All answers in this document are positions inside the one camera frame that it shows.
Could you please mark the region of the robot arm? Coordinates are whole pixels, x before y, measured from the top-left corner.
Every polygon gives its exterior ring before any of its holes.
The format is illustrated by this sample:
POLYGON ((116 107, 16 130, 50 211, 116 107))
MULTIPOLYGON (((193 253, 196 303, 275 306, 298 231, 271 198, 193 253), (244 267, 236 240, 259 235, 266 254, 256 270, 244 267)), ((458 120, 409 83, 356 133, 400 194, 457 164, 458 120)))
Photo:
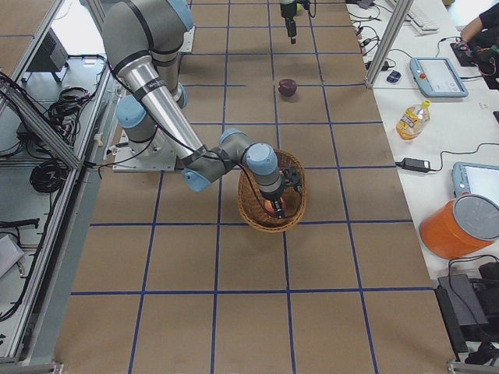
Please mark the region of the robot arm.
POLYGON ((185 97, 178 79, 178 51, 192 28, 193 16, 184 1, 118 2, 107 12, 102 27, 112 71, 169 137, 184 166, 183 178, 193 191, 202 191, 240 164, 253 173, 275 215, 283 217, 285 180, 274 148, 229 129, 209 150, 181 111, 185 97))

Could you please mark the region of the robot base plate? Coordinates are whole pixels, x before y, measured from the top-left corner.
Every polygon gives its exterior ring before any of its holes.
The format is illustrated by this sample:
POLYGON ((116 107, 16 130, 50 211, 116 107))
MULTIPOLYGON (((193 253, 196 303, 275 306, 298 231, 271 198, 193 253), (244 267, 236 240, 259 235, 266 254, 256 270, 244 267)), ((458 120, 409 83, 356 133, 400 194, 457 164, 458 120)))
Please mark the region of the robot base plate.
POLYGON ((171 172, 175 170, 177 156, 160 130, 152 140, 145 143, 129 141, 126 132, 122 130, 121 142, 124 146, 115 146, 112 154, 115 156, 112 170, 115 172, 171 172))

